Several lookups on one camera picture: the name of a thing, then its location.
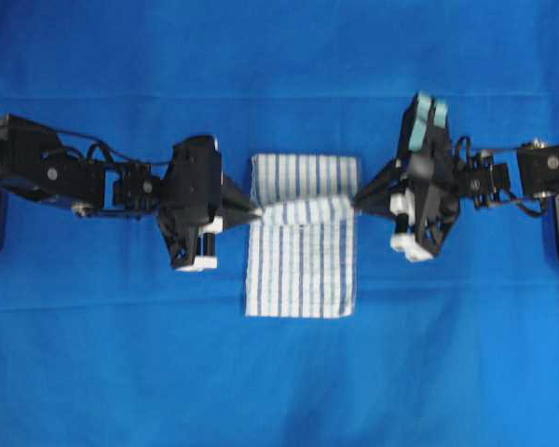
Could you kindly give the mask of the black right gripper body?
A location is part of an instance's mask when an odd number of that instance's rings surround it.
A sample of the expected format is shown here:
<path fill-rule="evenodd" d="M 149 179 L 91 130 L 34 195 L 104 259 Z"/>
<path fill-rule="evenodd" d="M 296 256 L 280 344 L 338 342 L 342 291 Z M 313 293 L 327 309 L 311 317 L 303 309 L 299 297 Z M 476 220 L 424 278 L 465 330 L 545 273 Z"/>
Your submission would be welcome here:
<path fill-rule="evenodd" d="M 396 217 L 390 246 L 409 262 L 439 255 L 460 212 L 448 106 L 419 91 L 402 119 L 395 191 L 389 210 Z"/>

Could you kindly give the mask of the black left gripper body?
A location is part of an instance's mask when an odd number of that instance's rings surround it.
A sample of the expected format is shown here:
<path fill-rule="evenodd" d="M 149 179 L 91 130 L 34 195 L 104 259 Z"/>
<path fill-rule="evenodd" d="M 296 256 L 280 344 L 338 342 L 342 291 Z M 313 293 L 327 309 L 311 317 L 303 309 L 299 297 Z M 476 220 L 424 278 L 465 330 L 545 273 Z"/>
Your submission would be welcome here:
<path fill-rule="evenodd" d="M 157 223 L 174 270 L 193 268 L 199 230 L 221 206 L 222 158 L 212 135 L 197 135 L 173 146 L 161 184 Z"/>

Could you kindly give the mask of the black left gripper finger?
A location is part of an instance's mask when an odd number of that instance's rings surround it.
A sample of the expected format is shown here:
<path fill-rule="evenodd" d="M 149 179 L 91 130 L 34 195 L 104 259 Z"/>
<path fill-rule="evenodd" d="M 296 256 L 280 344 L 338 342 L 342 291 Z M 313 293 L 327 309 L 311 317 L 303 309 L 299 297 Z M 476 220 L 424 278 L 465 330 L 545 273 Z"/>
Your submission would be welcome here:
<path fill-rule="evenodd" d="M 222 210 L 220 217 L 223 221 L 223 230 L 227 231 L 237 226 L 250 224 L 260 220 L 263 216 L 261 209 L 255 210 Z"/>
<path fill-rule="evenodd" d="M 239 214 L 256 214 L 256 206 L 225 172 L 221 179 L 221 203 L 225 211 Z"/>

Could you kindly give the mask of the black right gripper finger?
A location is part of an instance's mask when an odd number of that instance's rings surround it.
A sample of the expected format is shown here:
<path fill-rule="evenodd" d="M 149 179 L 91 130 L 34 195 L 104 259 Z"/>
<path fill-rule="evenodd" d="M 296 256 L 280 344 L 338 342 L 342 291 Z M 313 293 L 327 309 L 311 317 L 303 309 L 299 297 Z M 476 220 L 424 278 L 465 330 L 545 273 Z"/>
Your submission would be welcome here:
<path fill-rule="evenodd" d="M 395 221 L 396 214 L 390 209 L 391 197 L 403 193 L 404 187 L 402 186 L 373 187 L 372 185 L 367 185 L 352 198 L 352 205 L 355 210 L 363 214 Z"/>
<path fill-rule="evenodd" d="M 391 159 L 374 178 L 353 197 L 354 203 L 374 203 L 399 184 L 403 167 L 399 158 Z"/>

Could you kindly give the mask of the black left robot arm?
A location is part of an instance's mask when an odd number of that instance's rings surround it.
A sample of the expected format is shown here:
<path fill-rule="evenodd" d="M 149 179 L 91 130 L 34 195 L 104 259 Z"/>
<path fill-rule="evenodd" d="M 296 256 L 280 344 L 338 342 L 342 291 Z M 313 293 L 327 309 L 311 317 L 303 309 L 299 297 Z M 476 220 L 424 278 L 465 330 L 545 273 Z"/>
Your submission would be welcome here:
<path fill-rule="evenodd" d="M 158 176 L 152 163 L 123 156 L 100 139 L 81 153 L 61 134 L 20 116 L 0 118 L 0 250 L 7 194 L 79 218 L 156 215 L 170 267 L 185 272 L 216 268 L 216 235 L 263 214 L 224 173 L 212 135 L 174 144 Z"/>

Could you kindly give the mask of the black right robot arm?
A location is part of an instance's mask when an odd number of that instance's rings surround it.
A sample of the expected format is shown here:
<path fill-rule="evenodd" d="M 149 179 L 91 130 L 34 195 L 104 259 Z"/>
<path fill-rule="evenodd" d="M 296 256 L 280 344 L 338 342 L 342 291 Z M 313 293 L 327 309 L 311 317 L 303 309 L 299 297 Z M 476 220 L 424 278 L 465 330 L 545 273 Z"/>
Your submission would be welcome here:
<path fill-rule="evenodd" d="M 495 160 L 497 149 L 475 150 L 470 136 L 450 136 L 448 106 L 419 91 L 402 116 L 395 156 L 354 196 L 364 214 L 395 223 L 390 246 L 410 262 L 438 256 L 468 200 L 477 209 L 513 205 L 543 216 L 559 196 L 559 144 L 533 141 L 514 149 L 515 175 Z"/>

